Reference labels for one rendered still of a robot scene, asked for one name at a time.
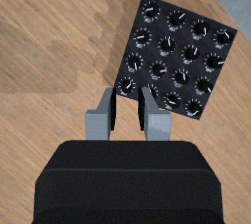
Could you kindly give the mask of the black knob panel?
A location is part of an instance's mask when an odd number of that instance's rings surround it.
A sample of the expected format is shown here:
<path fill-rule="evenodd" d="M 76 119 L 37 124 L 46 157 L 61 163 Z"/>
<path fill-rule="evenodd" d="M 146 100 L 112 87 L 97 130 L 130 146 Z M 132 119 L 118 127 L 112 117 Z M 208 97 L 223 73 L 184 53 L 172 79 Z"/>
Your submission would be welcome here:
<path fill-rule="evenodd" d="M 237 31 L 162 0 L 141 0 L 116 94 L 138 101 L 139 87 L 149 88 L 159 108 L 199 120 Z"/>

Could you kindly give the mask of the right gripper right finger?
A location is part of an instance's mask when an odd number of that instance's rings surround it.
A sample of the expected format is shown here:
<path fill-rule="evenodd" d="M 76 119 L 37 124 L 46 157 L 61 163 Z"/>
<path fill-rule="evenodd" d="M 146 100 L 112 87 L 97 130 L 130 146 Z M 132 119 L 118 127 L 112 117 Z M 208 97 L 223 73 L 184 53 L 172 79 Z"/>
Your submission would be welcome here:
<path fill-rule="evenodd" d="M 149 88 L 139 88 L 138 117 L 146 141 L 170 141 L 172 115 L 159 109 Z"/>

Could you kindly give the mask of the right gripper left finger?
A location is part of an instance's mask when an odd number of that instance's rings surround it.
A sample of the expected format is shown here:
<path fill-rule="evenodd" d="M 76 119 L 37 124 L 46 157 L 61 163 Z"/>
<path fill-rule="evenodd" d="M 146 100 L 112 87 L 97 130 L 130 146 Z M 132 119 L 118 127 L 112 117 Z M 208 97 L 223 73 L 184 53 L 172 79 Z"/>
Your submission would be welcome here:
<path fill-rule="evenodd" d="M 110 140 L 116 120 L 116 87 L 107 87 L 96 110 L 84 114 L 86 140 Z"/>

